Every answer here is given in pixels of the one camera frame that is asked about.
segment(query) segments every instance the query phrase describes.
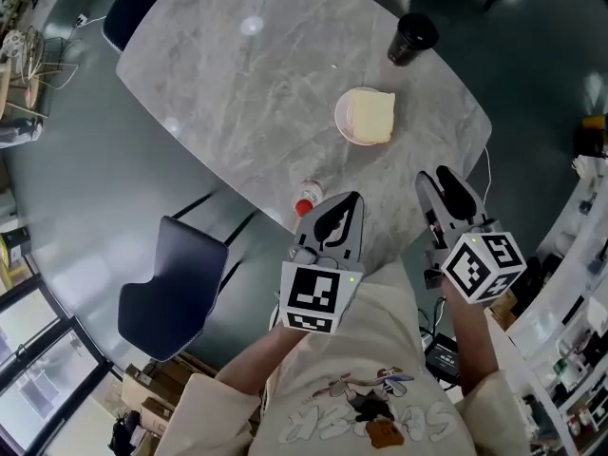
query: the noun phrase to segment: floor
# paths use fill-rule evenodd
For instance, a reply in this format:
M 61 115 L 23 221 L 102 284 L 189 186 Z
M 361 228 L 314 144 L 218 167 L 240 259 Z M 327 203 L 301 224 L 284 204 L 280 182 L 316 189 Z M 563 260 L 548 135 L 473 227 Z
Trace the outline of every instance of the floor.
M 51 19 L 66 27 L 81 11 L 103 16 L 113 0 L 63 0 Z M 581 115 L 604 111 L 608 68 L 604 0 L 412 0 L 428 14 L 437 50 L 493 124 L 487 207 L 531 255 L 570 195 L 571 133 Z M 385 2 L 391 8 L 391 2 Z M 47 95 L 37 143 L 6 151 L 21 216 L 51 290 L 79 315 L 122 368 L 141 356 L 118 336 L 118 292 L 150 276 L 158 222 L 208 191 L 217 194 L 185 219 L 226 238 L 252 208 L 152 119 L 115 74 L 118 55 L 100 25 L 77 29 L 68 59 L 81 68 Z M 483 193 L 485 157 L 470 181 Z M 422 235 L 403 253 L 419 304 L 428 313 Z M 259 215 L 231 248 L 244 263 L 218 300 L 193 354 L 221 367 L 268 326 L 290 235 Z M 442 331 L 450 333 L 446 314 Z

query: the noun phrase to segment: white plate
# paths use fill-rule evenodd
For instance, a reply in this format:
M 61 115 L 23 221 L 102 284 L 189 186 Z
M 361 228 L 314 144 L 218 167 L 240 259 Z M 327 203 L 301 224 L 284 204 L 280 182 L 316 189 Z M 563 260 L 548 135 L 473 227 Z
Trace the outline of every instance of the white plate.
M 338 103 L 335 104 L 335 111 L 333 112 L 333 119 L 335 120 L 335 126 L 338 127 L 340 133 L 344 136 L 344 138 L 352 143 L 357 145 L 376 145 L 380 142 L 361 142 L 358 141 L 354 135 L 352 134 L 352 108 L 351 108 L 351 93 L 356 89 L 361 89 L 363 91 L 374 91 L 378 92 L 377 89 L 373 89 L 372 87 L 354 87 L 353 89 L 349 89 L 346 93 L 344 93 Z

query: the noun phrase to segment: person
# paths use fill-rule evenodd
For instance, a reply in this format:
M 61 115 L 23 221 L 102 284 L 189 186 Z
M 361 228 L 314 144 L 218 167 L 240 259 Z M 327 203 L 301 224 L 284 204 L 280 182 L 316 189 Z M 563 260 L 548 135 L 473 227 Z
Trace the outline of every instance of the person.
M 276 325 L 219 371 L 188 382 L 156 456 L 529 454 L 485 314 L 444 279 L 464 399 L 424 365 L 401 261 L 366 277 L 334 335 Z M 248 419 L 267 403 L 256 437 Z
M 0 148 L 37 141 L 42 134 L 42 119 L 15 118 L 0 122 Z

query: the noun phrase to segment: shelf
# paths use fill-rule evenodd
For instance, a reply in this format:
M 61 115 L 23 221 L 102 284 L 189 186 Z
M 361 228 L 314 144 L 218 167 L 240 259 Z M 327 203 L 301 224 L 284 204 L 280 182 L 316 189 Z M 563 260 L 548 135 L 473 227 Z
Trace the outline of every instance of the shelf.
M 595 414 L 598 409 L 603 406 L 606 402 L 608 401 L 608 395 L 606 395 L 606 397 L 598 404 L 598 406 L 596 408 L 594 408 L 593 412 L 591 412 L 591 415 Z
M 558 235 L 563 231 L 572 230 L 573 219 L 583 216 L 583 214 L 579 211 L 580 202 L 583 200 L 589 200 L 591 198 L 594 185 L 596 185 L 599 181 L 597 176 L 598 167 L 594 166 L 594 171 L 596 174 L 579 179 L 579 182 L 577 182 L 577 185 L 575 186 L 574 191 L 572 191 L 570 198 L 561 210 L 560 215 L 542 240 L 539 248 L 537 248 L 536 256 L 541 262 L 549 254 L 554 252 L 555 240 L 557 239 Z
M 598 389 L 595 392 L 593 392 L 591 395 L 589 395 L 589 398 L 585 402 L 585 406 L 589 407 L 589 402 L 591 402 L 593 399 L 595 399 L 598 396 L 598 393 L 600 390 L 602 390 L 602 387 L 598 387 Z
M 608 419 L 608 411 L 606 411 L 604 415 L 601 416 L 601 419 L 596 421 L 596 426 L 601 426 L 606 419 Z
M 531 359 L 545 343 L 563 331 L 562 320 L 580 295 L 588 297 L 598 284 L 587 264 L 608 237 L 608 180 L 603 180 L 589 215 L 568 254 L 537 297 L 506 333 L 523 357 Z
M 563 422 L 558 408 L 542 386 L 536 373 L 523 359 L 522 354 L 496 322 L 489 309 L 485 310 L 485 317 L 499 368 L 504 372 L 511 391 L 519 396 L 534 394 L 558 432 L 565 453 L 569 456 L 578 455 L 568 426 Z
M 604 442 L 606 437 L 608 437 L 608 430 L 606 430 L 606 427 L 601 427 L 592 442 L 581 450 L 580 456 L 592 456 L 595 454 L 596 449 Z
M 599 363 L 596 367 L 589 371 L 587 376 L 583 378 L 582 382 L 579 383 L 579 386 L 574 391 L 572 395 L 568 397 L 568 399 L 560 405 L 559 410 L 560 414 L 565 414 L 572 406 L 574 406 L 577 401 L 582 397 L 582 395 L 590 390 L 602 377 L 602 375 L 608 371 L 608 354 L 604 354 L 603 358 L 599 360 Z

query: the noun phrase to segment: navy chair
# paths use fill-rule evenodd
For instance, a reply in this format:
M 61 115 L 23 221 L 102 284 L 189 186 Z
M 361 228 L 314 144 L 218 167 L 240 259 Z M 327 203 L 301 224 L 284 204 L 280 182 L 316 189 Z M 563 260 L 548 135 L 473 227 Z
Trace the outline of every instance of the navy chair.
M 157 0 L 115 0 L 102 27 L 106 41 L 122 53 L 133 32 Z
M 219 293 L 241 263 L 238 261 L 223 276 L 228 247 L 257 211 L 224 242 L 179 221 L 211 196 L 193 202 L 171 218 L 161 219 L 152 279 L 121 288 L 118 331 L 155 360 L 172 358 L 202 333 Z

